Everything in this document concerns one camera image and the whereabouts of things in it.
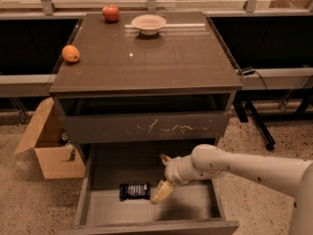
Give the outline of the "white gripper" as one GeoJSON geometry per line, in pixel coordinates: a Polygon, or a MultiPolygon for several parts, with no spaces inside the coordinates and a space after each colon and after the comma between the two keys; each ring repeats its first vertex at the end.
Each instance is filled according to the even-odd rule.
{"type": "Polygon", "coordinates": [[[150,199],[153,205],[159,204],[169,197],[174,191],[174,185],[185,185],[196,179],[196,171],[192,156],[170,158],[165,154],[160,155],[165,166],[164,176],[167,181],[161,180],[156,191],[150,199]]]}

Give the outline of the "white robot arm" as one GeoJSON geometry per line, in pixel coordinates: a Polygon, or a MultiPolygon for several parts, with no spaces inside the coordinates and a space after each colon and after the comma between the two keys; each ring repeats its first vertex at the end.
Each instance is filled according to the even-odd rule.
{"type": "Polygon", "coordinates": [[[166,199],[177,186],[213,178],[221,172],[261,184],[293,197],[289,235],[313,235],[313,161],[226,152],[208,144],[185,157],[161,155],[164,177],[151,203],[166,199]]]}

